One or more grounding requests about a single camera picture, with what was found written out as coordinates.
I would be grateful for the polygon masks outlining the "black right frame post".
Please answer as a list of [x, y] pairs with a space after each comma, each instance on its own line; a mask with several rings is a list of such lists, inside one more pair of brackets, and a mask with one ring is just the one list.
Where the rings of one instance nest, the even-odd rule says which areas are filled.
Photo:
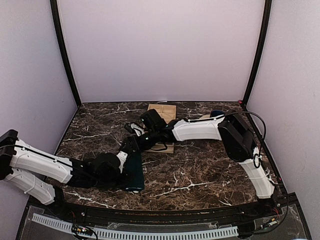
[[262, 58], [262, 54], [265, 46], [265, 41], [267, 37], [267, 32], [268, 32], [272, 2], [273, 2], [272, 0], [264, 1], [263, 15], [261, 20], [261, 27], [260, 27], [257, 47], [256, 47], [248, 83], [242, 99], [242, 105], [244, 108], [246, 108], [249, 103], [250, 96], [253, 91], [254, 83], [258, 74], [258, 70], [259, 70], [259, 66], [260, 66], [260, 62], [261, 62], [261, 58]]

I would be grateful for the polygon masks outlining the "blue enamel mug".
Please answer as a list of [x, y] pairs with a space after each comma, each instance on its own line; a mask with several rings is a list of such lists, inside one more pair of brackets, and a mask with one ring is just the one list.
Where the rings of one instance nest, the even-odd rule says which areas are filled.
[[217, 117], [217, 116], [223, 116], [225, 113], [221, 110], [213, 110], [211, 113], [210, 113], [210, 116], [211, 117]]

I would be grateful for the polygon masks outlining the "wooden compartment tray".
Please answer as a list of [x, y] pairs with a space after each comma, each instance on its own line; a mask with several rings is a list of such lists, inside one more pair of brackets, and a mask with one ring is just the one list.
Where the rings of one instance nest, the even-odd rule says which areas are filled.
[[[166, 104], [149, 104], [147, 110], [154, 109], [157, 113], [165, 120], [168, 124], [170, 121], [176, 119], [176, 110], [175, 105], [166, 105]], [[166, 146], [163, 143], [157, 143], [151, 149], [147, 150], [150, 153], [165, 153], [173, 154], [174, 153], [174, 143], [167, 143]]]

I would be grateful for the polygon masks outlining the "black frame post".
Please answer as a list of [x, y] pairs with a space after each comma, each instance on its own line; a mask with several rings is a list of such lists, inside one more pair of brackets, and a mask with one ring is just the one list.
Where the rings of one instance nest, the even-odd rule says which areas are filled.
[[259, 66], [260, 66], [260, 62], [261, 62], [261, 58], [262, 58], [262, 54], [265, 46], [265, 41], [267, 37], [267, 32], [268, 32], [272, 2], [273, 2], [272, 0], [264, 1], [263, 15], [261, 20], [261, 27], [260, 27], [257, 47], [256, 47], [248, 83], [242, 99], [242, 105], [244, 108], [246, 108], [249, 103], [250, 96], [253, 91], [254, 83], [258, 74], [258, 70], [259, 70]]
[[75, 101], [77, 108], [79, 108], [82, 105], [82, 101], [81, 101], [80, 94], [79, 94], [79, 91], [76, 86], [76, 81], [75, 81], [75, 78], [74, 78], [74, 75], [72, 72], [69, 56], [67, 53], [66, 43], [65, 43], [64, 36], [63, 36], [63, 29], [62, 29], [62, 24], [61, 24], [61, 19], [60, 19], [58, 1], [57, 0], [50, 0], [49, 2], [50, 2], [51, 15], [52, 15], [52, 20], [53, 20], [55, 35], [56, 35], [63, 67], [65, 70], [65, 74], [66, 74], [66, 77], [68, 80], [69, 87], [71, 89], [73, 99]]

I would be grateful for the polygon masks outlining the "beige ceramic plate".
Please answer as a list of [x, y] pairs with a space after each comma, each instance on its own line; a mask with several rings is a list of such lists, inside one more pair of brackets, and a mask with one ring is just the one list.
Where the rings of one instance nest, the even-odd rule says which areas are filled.
[[211, 119], [211, 116], [210, 116], [209, 114], [203, 115], [203, 116], [201, 116], [201, 117], [199, 118], [199, 120], [204, 120], [204, 121], [208, 121], [208, 120], [210, 120], [210, 119]]

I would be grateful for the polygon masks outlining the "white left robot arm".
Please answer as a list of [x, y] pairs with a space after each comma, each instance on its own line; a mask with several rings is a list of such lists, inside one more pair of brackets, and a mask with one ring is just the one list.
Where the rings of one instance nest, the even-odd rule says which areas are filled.
[[74, 188], [127, 188], [141, 173], [138, 162], [138, 157], [125, 151], [100, 153], [87, 160], [52, 155], [25, 143], [14, 129], [0, 137], [1, 180], [12, 183], [41, 204], [51, 205], [60, 218], [71, 213], [63, 191], [45, 183], [37, 174]]

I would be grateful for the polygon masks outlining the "black left frame post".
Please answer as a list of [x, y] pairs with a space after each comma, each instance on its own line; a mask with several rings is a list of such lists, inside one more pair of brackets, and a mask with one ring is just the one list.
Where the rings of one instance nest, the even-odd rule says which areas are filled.
[[81, 101], [80, 94], [79, 94], [79, 91], [76, 86], [76, 81], [75, 81], [75, 78], [74, 78], [74, 75], [72, 72], [69, 56], [67, 53], [66, 43], [65, 43], [64, 36], [63, 36], [63, 29], [62, 29], [62, 24], [61, 24], [61, 19], [60, 19], [58, 1], [57, 0], [50, 0], [49, 2], [50, 2], [51, 15], [52, 15], [52, 20], [53, 20], [55, 35], [56, 35], [63, 67], [65, 70], [65, 74], [66, 74], [66, 77], [68, 80], [69, 87], [71, 89], [73, 99], [75, 101], [77, 108], [79, 108], [82, 105], [82, 101]]

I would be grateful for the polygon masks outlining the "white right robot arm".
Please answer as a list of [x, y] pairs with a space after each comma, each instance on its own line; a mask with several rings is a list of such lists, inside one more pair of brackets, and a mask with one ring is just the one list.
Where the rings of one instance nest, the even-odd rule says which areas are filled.
[[275, 183], [270, 177], [269, 169], [261, 161], [261, 150], [240, 112], [213, 111], [207, 118], [174, 119], [166, 123], [156, 110], [150, 109], [140, 119], [144, 124], [143, 128], [135, 123], [130, 126], [138, 136], [138, 147], [142, 151], [151, 149], [157, 143], [222, 141], [227, 156], [242, 166], [254, 186], [257, 198], [262, 200], [255, 205], [255, 213], [266, 217], [274, 210], [275, 203], [271, 197], [275, 191]]

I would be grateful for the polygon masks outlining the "dark green sock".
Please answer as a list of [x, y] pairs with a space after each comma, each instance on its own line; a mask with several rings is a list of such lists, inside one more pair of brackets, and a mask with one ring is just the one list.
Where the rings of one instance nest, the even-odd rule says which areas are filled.
[[134, 152], [125, 162], [124, 169], [131, 174], [130, 181], [124, 186], [125, 192], [139, 193], [145, 189], [145, 179], [142, 166], [142, 155]]

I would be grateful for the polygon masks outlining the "black front table rail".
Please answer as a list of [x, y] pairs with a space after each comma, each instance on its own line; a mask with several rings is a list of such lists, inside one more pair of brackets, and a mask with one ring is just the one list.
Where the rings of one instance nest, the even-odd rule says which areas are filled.
[[284, 201], [273, 205], [251, 202], [242, 205], [182, 211], [122, 210], [85, 206], [69, 202], [52, 203], [45, 210], [63, 220], [73, 220], [89, 225], [107, 223], [126, 224], [194, 224], [217, 222], [219, 224], [247, 224], [263, 217], [282, 214]]

